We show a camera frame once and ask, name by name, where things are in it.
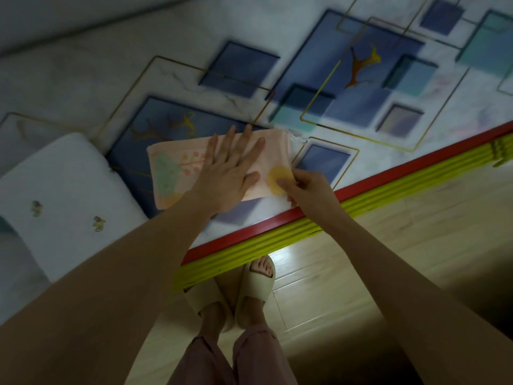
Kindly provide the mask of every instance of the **wooden floor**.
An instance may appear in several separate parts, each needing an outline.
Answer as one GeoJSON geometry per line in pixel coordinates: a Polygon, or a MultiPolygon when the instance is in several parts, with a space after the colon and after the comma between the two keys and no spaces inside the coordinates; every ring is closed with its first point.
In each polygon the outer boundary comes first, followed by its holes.
{"type": "MultiPolygon", "coordinates": [[[[484,316],[511,302],[513,161],[476,169],[357,220],[484,316]]],[[[358,368],[369,362],[389,369],[405,361],[349,259],[328,235],[320,233],[271,257],[277,280],[266,317],[300,383],[358,382],[358,368]]],[[[165,384],[199,323],[181,294],[170,298],[127,384],[165,384]]],[[[239,334],[233,330],[219,342],[230,362],[239,334]]]]}

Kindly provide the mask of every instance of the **folded towel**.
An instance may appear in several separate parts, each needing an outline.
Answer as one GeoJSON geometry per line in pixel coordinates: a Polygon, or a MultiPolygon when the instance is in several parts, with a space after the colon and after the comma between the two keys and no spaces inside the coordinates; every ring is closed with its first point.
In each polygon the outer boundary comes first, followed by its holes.
{"type": "MultiPolygon", "coordinates": [[[[234,144],[240,135],[236,134],[234,144]]],[[[225,135],[219,136],[217,151],[225,135]]],[[[248,173],[258,171],[260,180],[252,186],[243,200],[258,199],[270,195],[283,195],[278,186],[278,178],[293,180],[289,161],[288,133],[281,130],[254,131],[246,148],[246,153],[260,137],[265,138],[265,148],[248,173]]],[[[162,142],[148,147],[153,193],[158,209],[173,205],[183,193],[196,182],[205,159],[209,137],[183,141],[162,142]]]]}

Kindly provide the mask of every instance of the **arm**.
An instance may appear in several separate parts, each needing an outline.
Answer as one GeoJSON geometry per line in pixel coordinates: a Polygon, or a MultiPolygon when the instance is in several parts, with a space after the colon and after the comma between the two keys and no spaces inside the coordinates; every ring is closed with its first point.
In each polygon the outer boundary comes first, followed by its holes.
{"type": "Polygon", "coordinates": [[[125,382],[185,252],[215,213],[234,207],[259,179],[246,173],[265,142],[241,160],[251,127],[230,151],[234,134],[232,128],[215,159],[217,137],[210,140],[198,181],[174,206],[69,272],[0,328],[2,382],[125,382]]]}
{"type": "Polygon", "coordinates": [[[342,247],[424,383],[513,383],[513,342],[375,239],[340,207],[322,174],[280,181],[342,247]]]}

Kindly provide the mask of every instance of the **pink pants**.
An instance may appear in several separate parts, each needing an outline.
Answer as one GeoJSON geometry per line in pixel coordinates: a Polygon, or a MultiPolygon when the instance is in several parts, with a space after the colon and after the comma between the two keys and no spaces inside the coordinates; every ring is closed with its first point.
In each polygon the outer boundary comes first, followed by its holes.
{"type": "Polygon", "coordinates": [[[264,324],[249,327],[234,343],[234,368],[212,339],[196,336],[168,385],[297,384],[276,334],[264,324]]]}

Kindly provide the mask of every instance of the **white slide sandal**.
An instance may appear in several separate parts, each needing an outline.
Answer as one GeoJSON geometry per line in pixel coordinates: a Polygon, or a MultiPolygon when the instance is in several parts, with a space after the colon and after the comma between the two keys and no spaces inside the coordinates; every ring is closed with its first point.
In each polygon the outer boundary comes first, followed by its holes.
{"type": "Polygon", "coordinates": [[[237,299],[237,306],[235,307],[235,321],[240,325],[239,315],[242,310],[242,303],[245,297],[253,297],[262,300],[264,304],[273,292],[274,280],[276,279],[276,268],[274,262],[269,257],[269,262],[273,268],[273,276],[268,277],[258,272],[250,271],[251,262],[244,265],[244,274],[242,275],[242,282],[240,283],[239,298],[237,299]]]}
{"type": "Polygon", "coordinates": [[[226,314],[226,322],[222,332],[227,332],[234,327],[234,316],[214,278],[200,282],[198,285],[190,288],[185,292],[185,299],[198,315],[208,304],[219,302],[226,314]]]}

